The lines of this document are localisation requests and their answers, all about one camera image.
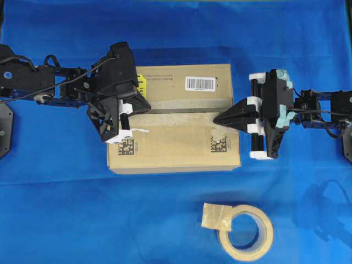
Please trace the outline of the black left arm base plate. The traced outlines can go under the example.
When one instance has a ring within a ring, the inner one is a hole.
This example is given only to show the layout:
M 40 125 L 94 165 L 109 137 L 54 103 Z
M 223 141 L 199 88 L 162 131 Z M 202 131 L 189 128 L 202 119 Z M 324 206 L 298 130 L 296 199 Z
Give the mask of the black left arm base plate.
M 3 158 L 11 149 L 14 114 L 2 100 L 0 115 L 0 158 Z

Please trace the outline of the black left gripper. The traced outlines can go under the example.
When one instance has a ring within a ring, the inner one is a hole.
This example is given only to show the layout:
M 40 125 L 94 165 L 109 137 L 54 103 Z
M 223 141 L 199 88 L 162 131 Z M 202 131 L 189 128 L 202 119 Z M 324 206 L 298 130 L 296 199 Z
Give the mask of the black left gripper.
M 87 115 L 105 143 L 118 142 L 119 115 L 133 116 L 151 110 L 151 105 L 137 93 L 138 77 L 132 50 L 127 42 L 110 46 L 107 54 L 93 66 L 93 97 Z

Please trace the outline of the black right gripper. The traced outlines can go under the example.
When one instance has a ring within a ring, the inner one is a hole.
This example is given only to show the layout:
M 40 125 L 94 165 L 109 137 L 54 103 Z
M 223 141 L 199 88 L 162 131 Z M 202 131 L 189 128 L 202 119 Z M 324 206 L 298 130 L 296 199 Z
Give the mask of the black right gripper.
M 256 160 L 278 158 L 284 133 L 295 112 L 293 82 L 284 69 L 252 73 L 251 95 L 215 117 L 213 122 L 251 135 L 250 157 Z

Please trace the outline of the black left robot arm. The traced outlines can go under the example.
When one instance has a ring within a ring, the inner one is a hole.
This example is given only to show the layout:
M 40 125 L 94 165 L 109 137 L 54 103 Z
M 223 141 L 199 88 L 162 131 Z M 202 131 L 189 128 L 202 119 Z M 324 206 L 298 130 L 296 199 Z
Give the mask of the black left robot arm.
M 1 45 L 1 96 L 7 102 L 87 106 L 87 116 L 107 144 L 132 137 L 129 117 L 151 110 L 138 86 L 134 55 L 127 42 L 111 45 L 90 70 L 62 67 L 54 55 L 35 66 L 8 45 Z

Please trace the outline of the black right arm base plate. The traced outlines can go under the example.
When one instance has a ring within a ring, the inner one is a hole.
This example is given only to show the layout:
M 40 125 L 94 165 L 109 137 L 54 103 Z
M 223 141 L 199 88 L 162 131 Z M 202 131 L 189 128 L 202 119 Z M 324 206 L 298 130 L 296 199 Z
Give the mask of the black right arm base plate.
M 344 157 L 352 163 L 352 129 L 349 126 L 344 130 L 342 135 L 342 144 L 343 144 L 343 155 Z

